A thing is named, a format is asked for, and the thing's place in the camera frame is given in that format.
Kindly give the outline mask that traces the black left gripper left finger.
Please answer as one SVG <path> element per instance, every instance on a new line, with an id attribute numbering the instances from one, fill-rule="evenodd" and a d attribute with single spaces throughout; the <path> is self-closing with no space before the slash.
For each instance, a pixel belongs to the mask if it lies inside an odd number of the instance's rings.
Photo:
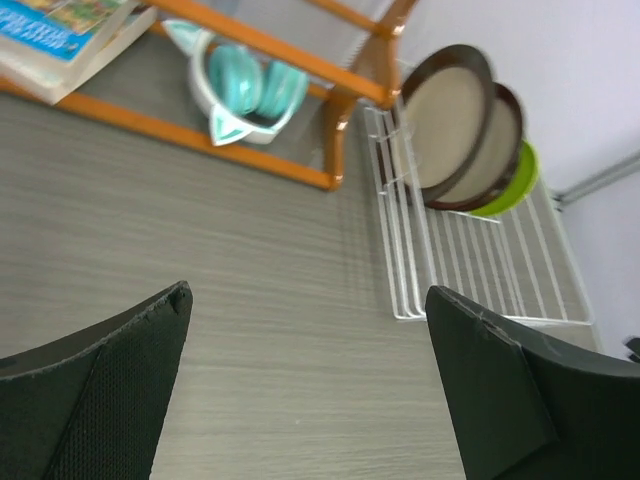
<path id="1" fill-rule="evenodd" d="M 4 479 L 147 479 L 193 306 L 180 281 L 1 361 Z"/>

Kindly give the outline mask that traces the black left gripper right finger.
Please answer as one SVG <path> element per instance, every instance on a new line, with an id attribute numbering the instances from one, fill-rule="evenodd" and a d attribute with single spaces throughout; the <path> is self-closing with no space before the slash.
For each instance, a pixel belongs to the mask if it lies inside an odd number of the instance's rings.
<path id="1" fill-rule="evenodd" d="M 469 479 L 636 479 L 639 366 L 432 286 L 425 310 Z"/>

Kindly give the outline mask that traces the white wire dish rack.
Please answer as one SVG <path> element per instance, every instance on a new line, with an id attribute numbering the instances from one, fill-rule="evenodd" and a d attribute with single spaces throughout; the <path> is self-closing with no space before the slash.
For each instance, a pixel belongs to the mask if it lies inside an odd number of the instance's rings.
<path id="1" fill-rule="evenodd" d="M 423 320 L 428 289 L 444 285 L 531 326 L 589 324 L 585 292 L 540 176 L 501 215 L 426 206 L 404 120 L 403 83 L 391 109 L 364 109 L 394 317 Z"/>

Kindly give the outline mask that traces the large brown rimmed cream plate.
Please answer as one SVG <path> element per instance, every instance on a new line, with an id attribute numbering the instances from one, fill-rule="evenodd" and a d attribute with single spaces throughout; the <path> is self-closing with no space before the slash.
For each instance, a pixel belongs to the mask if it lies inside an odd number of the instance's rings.
<path id="1" fill-rule="evenodd" d="M 453 188 L 479 152 L 494 108 L 491 65 L 471 45 L 446 46 L 411 71 L 401 97 L 416 180 L 430 202 Z"/>

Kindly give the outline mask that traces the orange wooden shelf rack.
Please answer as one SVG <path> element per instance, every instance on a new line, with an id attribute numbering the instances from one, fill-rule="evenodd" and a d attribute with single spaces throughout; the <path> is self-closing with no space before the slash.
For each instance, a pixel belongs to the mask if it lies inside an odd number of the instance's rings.
<path id="1" fill-rule="evenodd" d="M 399 38 L 414 6 L 411 1 L 393 2 L 379 21 L 373 21 L 338 1 L 316 2 L 317 8 L 370 35 L 347 70 L 197 1 L 158 1 L 155 5 L 331 83 L 330 88 L 310 87 L 311 94 L 322 99 L 325 106 L 323 170 L 314 170 L 238 143 L 216 146 L 204 133 L 79 92 L 62 99 L 57 103 L 57 109 L 332 191 L 340 187 L 344 178 L 343 143 L 356 102 L 366 98 L 380 109 L 388 110 L 400 94 L 401 76 L 396 53 Z"/>

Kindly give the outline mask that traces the green plastic plate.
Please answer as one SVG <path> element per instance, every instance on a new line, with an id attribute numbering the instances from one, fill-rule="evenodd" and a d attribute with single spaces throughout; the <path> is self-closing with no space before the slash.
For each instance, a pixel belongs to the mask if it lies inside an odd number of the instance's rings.
<path id="1" fill-rule="evenodd" d="M 506 190 L 489 204 L 472 210 L 479 217 L 501 215 L 515 208 L 535 187 L 539 176 L 539 163 L 534 148 L 527 142 L 522 143 L 519 165 Z"/>

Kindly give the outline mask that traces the small brown rimmed plate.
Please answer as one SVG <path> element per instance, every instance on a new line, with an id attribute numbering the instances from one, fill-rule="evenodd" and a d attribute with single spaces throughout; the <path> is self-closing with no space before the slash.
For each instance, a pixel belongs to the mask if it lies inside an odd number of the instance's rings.
<path id="1" fill-rule="evenodd" d="M 524 114 L 518 97 L 495 82 L 491 120 L 481 147 L 461 179 L 426 206 L 435 210 L 470 212 L 496 200 L 513 180 L 523 143 Z"/>

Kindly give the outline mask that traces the white teal cat-ear headphones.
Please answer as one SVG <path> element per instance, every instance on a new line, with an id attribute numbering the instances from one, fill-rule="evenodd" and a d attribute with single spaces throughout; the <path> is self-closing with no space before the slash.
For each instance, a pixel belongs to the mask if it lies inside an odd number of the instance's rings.
<path id="1" fill-rule="evenodd" d="M 187 81 L 208 119 L 211 143 L 271 143 L 304 101 L 309 76 L 282 61 L 261 63 L 246 46 L 223 44 L 209 51 L 215 33 L 180 19 L 161 22 L 188 58 Z"/>

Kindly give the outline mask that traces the paperback book with blue cover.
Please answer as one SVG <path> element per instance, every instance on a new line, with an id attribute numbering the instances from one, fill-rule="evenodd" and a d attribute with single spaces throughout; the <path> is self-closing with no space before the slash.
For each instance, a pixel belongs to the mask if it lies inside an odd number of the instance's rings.
<path id="1" fill-rule="evenodd" d="M 54 105 L 154 24 L 139 1 L 1 1 L 1 78 Z"/>

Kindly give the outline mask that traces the grey aluminium frame post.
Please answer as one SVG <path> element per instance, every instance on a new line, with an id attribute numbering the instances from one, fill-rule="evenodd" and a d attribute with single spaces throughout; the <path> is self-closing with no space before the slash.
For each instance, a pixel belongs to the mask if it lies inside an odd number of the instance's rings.
<path id="1" fill-rule="evenodd" d="M 552 199 L 559 209 L 562 209 L 578 200 L 595 193 L 605 187 L 634 175 L 639 171 L 640 154 L 635 152 L 593 175 L 581 180 L 577 184 L 562 191 L 556 191 Z"/>

